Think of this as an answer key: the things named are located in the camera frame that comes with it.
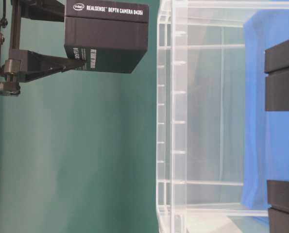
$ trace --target transparent storage bin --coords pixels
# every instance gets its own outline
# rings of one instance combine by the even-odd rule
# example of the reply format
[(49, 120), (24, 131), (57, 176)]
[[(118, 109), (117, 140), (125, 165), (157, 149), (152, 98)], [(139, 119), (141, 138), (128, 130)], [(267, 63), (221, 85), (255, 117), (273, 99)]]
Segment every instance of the transparent storage bin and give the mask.
[(269, 232), (260, 220), (268, 217), (267, 209), (242, 204), (249, 174), (246, 56), (251, 51), (245, 23), (259, 12), (275, 19), (281, 11), (289, 14), (289, 1), (161, 0), (156, 125), (161, 233)]

